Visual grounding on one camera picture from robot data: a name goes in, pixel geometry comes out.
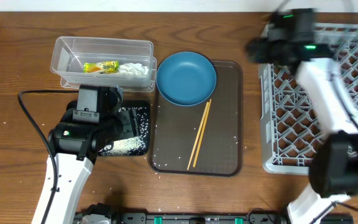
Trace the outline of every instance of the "white wall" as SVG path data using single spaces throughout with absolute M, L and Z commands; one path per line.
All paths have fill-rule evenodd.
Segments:
M 269 12 L 283 0 L 0 0 L 0 11 Z M 315 7 L 319 12 L 349 12 L 344 2 L 292 0 L 285 8 Z

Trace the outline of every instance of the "pair of chopsticks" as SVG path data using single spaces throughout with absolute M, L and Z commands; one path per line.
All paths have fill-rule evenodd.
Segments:
M 206 126 L 206 121 L 208 120 L 208 114 L 209 114 L 209 109 L 211 107 L 211 102 L 212 102 L 212 99 L 210 99 L 209 102 L 207 102 L 206 105 L 205 105 L 203 118 L 201 119 L 201 123 L 200 123 L 200 126 L 198 128 L 196 141 L 194 142 L 194 146 L 193 146 L 193 150 L 191 152 L 191 156 L 190 156 L 189 164 L 187 166 L 187 170 L 189 170 L 189 168 L 190 168 L 191 160 L 193 159 L 194 151 L 195 151 L 197 143 L 198 143 L 196 157 L 195 157 L 194 163 L 193 163 L 193 167 L 196 167 L 197 159 L 198 159 L 198 153 L 200 152 L 201 142 L 203 141 L 204 130 L 205 130 L 205 126 Z

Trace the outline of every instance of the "clear plastic container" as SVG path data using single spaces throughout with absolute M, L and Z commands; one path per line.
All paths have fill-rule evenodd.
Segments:
M 120 86 L 124 91 L 153 91 L 157 61 L 153 43 L 146 40 L 124 40 L 94 37 L 59 37 L 53 51 L 50 69 L 62 77 L 61 86 L 78 88 L 80 84 Z M 121 73 L 84 73 L 84 63 L 118 61 L 140 63 L 149 68 L 145 75 Z

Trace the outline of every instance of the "wooden chopstick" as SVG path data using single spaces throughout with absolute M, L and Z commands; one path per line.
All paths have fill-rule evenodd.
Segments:
M 200 137 L 200 141 L 198 143 L 197 153 L 196 153 L 196 157 L 194 158 L 193 167 L 196 167 L 196 164 L 197 164 L 198 153 L 200 152 L 201 142 L 203 141 L 204 130 L 205 130 L 205 126 L 206 126 L 206 121 L 208 120 L 208 114 L 209 114 L 209 109 L 211 108 L 211 103 L 212 103 L 212 99 L 209 100 L 209 105 L 208 105 L 208 109 L 206 111 L 205 121 L 204 121 L 204 124 L 203 124 L 203 129 L 201 130 L 201 137 Z
M 200 132 L 201 132 L 201 127 L 203 126 L 203 123 L 204 123 L 204 119 L 205 119 L 205 114 L 206 114 L 206 111 L 208 110 L 208 105 L 209 103 L 206 102 L 206 105 L 205 105 L 205 109 L 204 109 L 204 113 L 203 113 L 203 117 L 201 119 L 201 122 L 200 122 L 200 126 L 198 128 L 198 132 L 197 132 L 197 137 L 196 137 L 196 141 L 194 142 L 194 146 L 193 146 L 193 150 L 191 152 L 191 156 L 190 156 L 190 160 L 189 160 L 189 164 L 187 165 L 187 170 L 189 170 L 190 168 L 190 164 L 191 164 L 191 160 L 193 159 L 193 155 L 194 155 L 194 151 L 196 149 L 196 146 L 197 146 L 197 142 L 198 142 L 198 138 L 200 136 Z

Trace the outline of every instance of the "brown rectangular tray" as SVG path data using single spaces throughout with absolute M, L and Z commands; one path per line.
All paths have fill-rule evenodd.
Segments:
M 211 61 L 217 82 L 197 165 L 191 163 L 206 101 L 184 107 L 156 94 L 149 164 L 157 172 L 231 177 L 242 168 L 242 70 L 235 62 Z

